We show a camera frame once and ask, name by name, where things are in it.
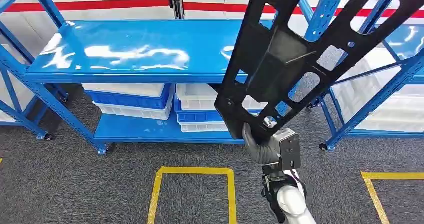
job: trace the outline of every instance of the shelf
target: shelf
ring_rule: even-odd
[[[241,23],[67,21],[25,78],[45,83],[222,83]]]
[[[174,111],[168,120],[102,114],[94,139],[106,142],[244,144],[227,131],[181,132]]]
[[[385,39],[385,46],[397,60],[414,57],[423,48],[424,24],[403,24]],[[424,69],[407,84],[424,85]]]
[[[424,138],[424,132],[353,129],[346,133],[354,138]]]

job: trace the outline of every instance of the blue plastic bin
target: blue plastic bin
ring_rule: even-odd
[[[175,84],[165,84],[160,97],[148,97],[139,95],[127,95],[102,91],[85,90],[92,100],[98,104],[111,104],[136,108],[165,109],[170,88]]]
[[[217,110],[182,110],[181,101],[175,96],[173,99],[174,110],[178,114],[180,123],[223,122]],[[251,113],[260,113],[261,110],[251,110]]]

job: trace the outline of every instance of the red wall stripe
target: red wall stripe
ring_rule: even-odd
[[[150,8],[167,7],[168,0],[92,0],[92,1],[70,1],[56,2],[60,11],[81,11],[81,10],[101,10],[101,9],[119,9],[119,8]],[[206,12],[232,12],[244,13],[247,5],[244,4],[223,4],[223,3],[204,3],[204,2],[184,2],[184,8],[187,11],[206,11]],[[43,12],[44,9],[39,3],[13,3],[6,12]],[[342,8],[336,10],[338,15]],[[387,9],[383,17],[390,17],[396,10]],[[274,8],[265,6],[264,13],[274,13]],[[362,9],[356,15],[357,17],[367,17],[371,9]],[[301,15],[302,11],[296,7],[293,14]],[[424,10],[418,10],[412,18],[424,18]]]

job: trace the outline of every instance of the yellow tape outline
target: yellow tape outline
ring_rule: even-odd
[[[205,174],[205,175],[227,175],[228,182],[228,214],[229,224],[237,223],[236,213],[236,184],[234,171],[223,167],[177,167],[162,166],[156,173],[153,190],[151,192],[150,208],[148,210],[147,224],[154,224],[156,211],[158,209],[159,194],[161,191],[163,174]]]
[[[390,224],[372,180],[424,180],[424,172],[360,172],[382,224]]]

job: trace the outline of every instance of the plastic storage bin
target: plastic storage bin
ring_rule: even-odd
[[[344,77],[352,77],[394,63],[385,48],[375,48]],[[341,114],[348,122],[362,109],[400,70],[395,67],[377,74],[347,81],[332,87]],[[406,85],[390,96],[375,111],[370,112],[355,129],[396,132],[424,131],[424,85]]]
[[[20,108],[24,112],[27,109],[30,102],[33,100],[35,95],[24,84],[22,84],[22,82],[20,82],[14,75],[12,75],[10,72],[7,72],[7,73],[10,77],[10,81],[13,85],[14,91],[16,93],[16,97],[19,101]],[[8,88],[6,87],[5,81],[1,74],[0,74],[0,90],[1,90],[0,99],[9,107],[15,109],[15,106],[13,105],[12,99],[9,95]],[[16,122],[16,120],[0,110],[0,122],[14,123]]]
[[[174,110],[183,133],[225,132],[227,125],[218,111],[182,110],[181,101],[174,98]]]
[[[96,103],[94,101],[93,101],[93,104],[98,106],[103,114],[120,115],[120,116],[135,117],[135,118],[168,120],[172,110],[172,100],[175,93],[174,84],[171,85],[167,93],[168,93],[168,98],[167,98],[164,109],[104,104],[104,103]]]
[[[184,111],[216,111],[215,100],[218,93],[208,84],[177,84],[176,96],[181,101]],[[246,96],[243,107],[246,110],[262,110],[268,102],[259,103],[252,97]]]
[[[174,110],[181,123],[199,123],[199,122],[223,122],[223,118],[216,110],[182,110],[181,101],[177,98],[173,100]],[[260,110],[252,110],[251,113],[260,113]]]
[[[171,85],[174,84],[84,83],[82,86],[96,104],[162,110],[167,105]]]
[[[227,125],[223,121],[210,122],[180,122],[181,132],[183,133],[200,133],[200,132],[226,132]]]

